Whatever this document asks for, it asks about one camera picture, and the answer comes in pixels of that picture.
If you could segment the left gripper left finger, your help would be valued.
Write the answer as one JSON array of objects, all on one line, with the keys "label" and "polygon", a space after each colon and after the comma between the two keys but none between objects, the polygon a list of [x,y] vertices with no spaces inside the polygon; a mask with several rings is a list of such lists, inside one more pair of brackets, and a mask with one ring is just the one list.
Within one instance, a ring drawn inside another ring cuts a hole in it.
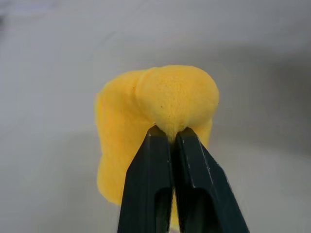
[{"label": "left gripper left finger", "polygon": [[150,128],[125,178],[119,233],[167,233],[173,200],[170,145],[157,126]]}]

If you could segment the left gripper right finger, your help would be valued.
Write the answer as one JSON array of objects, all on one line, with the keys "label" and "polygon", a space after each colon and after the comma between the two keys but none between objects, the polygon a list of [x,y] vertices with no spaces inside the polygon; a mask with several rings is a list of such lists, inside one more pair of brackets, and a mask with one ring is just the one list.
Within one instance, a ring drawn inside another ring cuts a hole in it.
[{"label": "left gripper right finger", "polygon": [[174,184],[181,232],[249,232],[224,170],[191,128],[176,136]]}]

